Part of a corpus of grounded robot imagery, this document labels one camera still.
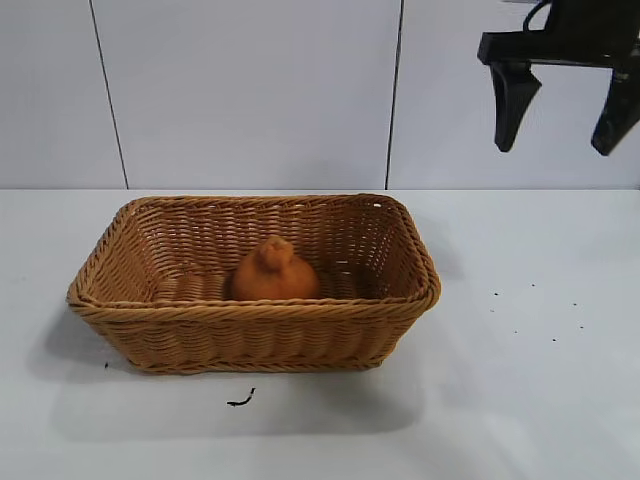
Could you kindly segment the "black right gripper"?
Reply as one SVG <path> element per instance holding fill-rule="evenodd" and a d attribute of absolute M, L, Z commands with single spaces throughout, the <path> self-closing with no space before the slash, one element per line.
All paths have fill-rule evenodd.
<path fill-rule="evenodd" d="M 485 32 L 477 53 L 492 64 L 494 142 L 509 152 L 541 82 L 531 64 L 614 68 L 639 58 L 637 0 L 540 1 L 518 31 Z M 639 122 L 639 69 L 614 69 L 591 145 L 610 155 Z"/>

